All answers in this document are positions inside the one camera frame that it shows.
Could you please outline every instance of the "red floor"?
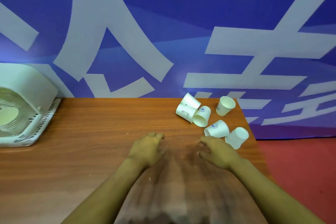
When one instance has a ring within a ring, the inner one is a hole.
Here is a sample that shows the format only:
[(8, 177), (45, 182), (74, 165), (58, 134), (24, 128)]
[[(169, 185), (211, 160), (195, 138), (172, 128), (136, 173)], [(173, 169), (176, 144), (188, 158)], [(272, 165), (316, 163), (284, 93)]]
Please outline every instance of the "red floor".
[(278, 185), (326, 223), (336, 223), (336, 138), (258, 143)]

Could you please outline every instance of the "white dish rack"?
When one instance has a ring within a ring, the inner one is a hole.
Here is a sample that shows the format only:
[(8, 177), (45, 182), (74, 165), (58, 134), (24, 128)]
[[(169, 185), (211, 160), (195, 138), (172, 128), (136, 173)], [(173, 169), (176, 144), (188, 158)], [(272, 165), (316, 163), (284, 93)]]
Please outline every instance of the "white dish rack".
[(25, 117), (19, 135), (0, 131), (0, 147), (29, 146), (36, 142), (54, 115), (60, 99), (57, 88), (36, 69), (22, 64), (0, 63), (0, 108), (14, 107)]

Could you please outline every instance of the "forearm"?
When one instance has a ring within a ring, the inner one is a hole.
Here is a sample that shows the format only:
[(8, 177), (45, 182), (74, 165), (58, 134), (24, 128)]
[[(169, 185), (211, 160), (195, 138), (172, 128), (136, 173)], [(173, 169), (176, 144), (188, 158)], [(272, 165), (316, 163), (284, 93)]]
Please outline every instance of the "forearm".
[(262, 175), (248, 160), (230, 170), (248, 190), (270, 224), (324, 223), (315, 214)]
[(133, 184), (144, 167), (132, 159), (126, 159), (115, 172), (90, 194), (63, 222), (113, 223)]

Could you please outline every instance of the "hand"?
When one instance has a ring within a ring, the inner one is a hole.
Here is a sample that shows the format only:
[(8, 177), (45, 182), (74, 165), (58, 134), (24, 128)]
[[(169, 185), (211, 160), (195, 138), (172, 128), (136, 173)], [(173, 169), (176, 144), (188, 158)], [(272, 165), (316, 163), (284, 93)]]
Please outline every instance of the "hand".
[(162, 133), (151, 132), (148, 135), (143, 135), (134, 142), (128, 158), (137, 161), (144, 168), (154, 166), (165, 155), (164, 150), (158, 152), (161, 139), (164, 139)]
[(231, 145), (220, 138), (202, 136), (199, 143), (208, 146), (210, 153), (199, 151), (197, 155), (216, 167), (231, 170), (235, 163), (238, 163), (243, 159)]

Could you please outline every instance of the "wooden tabletop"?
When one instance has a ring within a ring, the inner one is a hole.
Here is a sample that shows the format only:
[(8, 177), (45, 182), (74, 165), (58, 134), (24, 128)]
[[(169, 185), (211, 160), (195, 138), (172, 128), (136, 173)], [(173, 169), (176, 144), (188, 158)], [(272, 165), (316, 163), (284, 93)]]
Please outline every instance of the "wooden tabletop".
[[(240, 182), (228, 171), (197, 157), (204, 128), (175, 114), (181, 99), (63, 99), (39, 141), (29, 147), (0, 149), (1, 223), (60, 223), (111, 175), (134, 140), (162, 132), (166, 156), (133, 186), (116, 223), (266, 223)], [(218, 99), (199, 99), (211, 108), (209, 125), (224, 120), (230, 131), (248, 130), (238, 149), (271, 179), (241, 108), (215, 112)]]

